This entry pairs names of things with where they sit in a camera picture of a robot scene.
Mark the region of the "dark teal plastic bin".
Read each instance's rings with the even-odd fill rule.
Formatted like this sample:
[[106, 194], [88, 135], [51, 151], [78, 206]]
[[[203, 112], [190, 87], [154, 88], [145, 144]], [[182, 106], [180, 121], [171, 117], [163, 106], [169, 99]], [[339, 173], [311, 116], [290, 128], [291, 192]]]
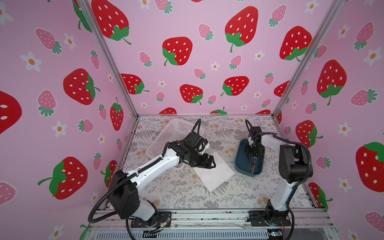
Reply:
[[246, 146], [249, 146], [248, 140], [241, 140], [235, 157], [235, 170], [240, 174], [256, 177], [263, 171], [264, 159], [255, 159], [254, 155], [247, 155]]

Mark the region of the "white paper napkin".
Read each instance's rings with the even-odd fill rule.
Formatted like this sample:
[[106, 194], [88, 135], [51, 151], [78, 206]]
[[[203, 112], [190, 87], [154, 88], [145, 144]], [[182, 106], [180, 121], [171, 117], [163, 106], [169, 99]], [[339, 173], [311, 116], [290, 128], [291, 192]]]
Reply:
[[215, 168], [194, 168], [196, 174], [202, 180], [204, 186], [209, 192], [215, 190], [218, 186], [229, 180], [229, 178], [235, 174], [235, 172], [217, 152], [214, 152], [212, 155], [216, 163]]

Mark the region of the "white plastic mesh basket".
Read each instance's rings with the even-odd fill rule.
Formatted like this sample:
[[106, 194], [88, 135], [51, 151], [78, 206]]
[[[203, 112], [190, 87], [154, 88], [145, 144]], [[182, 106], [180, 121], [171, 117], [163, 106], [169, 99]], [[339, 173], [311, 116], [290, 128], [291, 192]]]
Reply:
[[163, 152], [167, 142], [181, 141], [194, 127], [194, 123], [174, 118], [160, 131], [153, 142], [146, 149], [146, 156], [154, 159]]

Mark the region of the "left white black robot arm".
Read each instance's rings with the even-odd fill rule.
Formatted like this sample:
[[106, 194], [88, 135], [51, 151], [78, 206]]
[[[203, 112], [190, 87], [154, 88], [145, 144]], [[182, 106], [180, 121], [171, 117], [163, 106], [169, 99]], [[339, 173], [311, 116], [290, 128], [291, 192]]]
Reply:
[[142, 202], [139, 193], [167, 170], [184, 163], [192, 168], [214, 169], [214, 156], [206, 153], [207, 139], [200, 135], [201, 119], [180, 141], [166, 142], [162, 152], [146, 164], [127, 173], [114, 173], [107, 193], [92, 208], [88, 222], [94, 224], [114, 215], [121, 219], [140, 218], [153, 226], [158, 219], [155, 206]]

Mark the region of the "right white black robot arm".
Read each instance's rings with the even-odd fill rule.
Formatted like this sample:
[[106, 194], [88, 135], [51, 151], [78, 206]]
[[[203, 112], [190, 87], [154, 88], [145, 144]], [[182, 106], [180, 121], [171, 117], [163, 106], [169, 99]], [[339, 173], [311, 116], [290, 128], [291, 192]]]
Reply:
[[256, 169], [257, 162], [264, 159], [265, 149], [269, 148], [279, 154], [281, 176], [278, 188], [268, 200], [265, 211], [258, 215], [250, 213], [247, 221], [256, 226], [274, 226], [282, 223], [292, 213], [291, 199], [298, 187], [312, 176], [311, 154], [302, 143], [283, 139], [274, 133], [262, 132], [260, 127], [252, 126], [248, 120], [245, 123], [249, 131], [245, 154], [251, 171]]

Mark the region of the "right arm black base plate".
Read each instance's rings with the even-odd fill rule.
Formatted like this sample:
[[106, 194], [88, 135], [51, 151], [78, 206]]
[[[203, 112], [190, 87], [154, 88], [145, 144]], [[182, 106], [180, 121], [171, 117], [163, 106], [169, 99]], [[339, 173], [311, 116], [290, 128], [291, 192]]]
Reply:
[[290, 227], [289, 211], [249, 211], [247, 222], [253, 227]]

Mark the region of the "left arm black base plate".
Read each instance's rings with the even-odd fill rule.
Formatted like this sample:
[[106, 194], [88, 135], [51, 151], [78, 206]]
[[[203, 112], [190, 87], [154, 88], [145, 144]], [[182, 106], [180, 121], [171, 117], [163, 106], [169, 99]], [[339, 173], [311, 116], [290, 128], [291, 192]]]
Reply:
[[147, 221], [140, 218], [134, 218], [131, 223], [131, 228], [164, 228], [171, 225], [172, 212], [156, 211], [155, 214]]

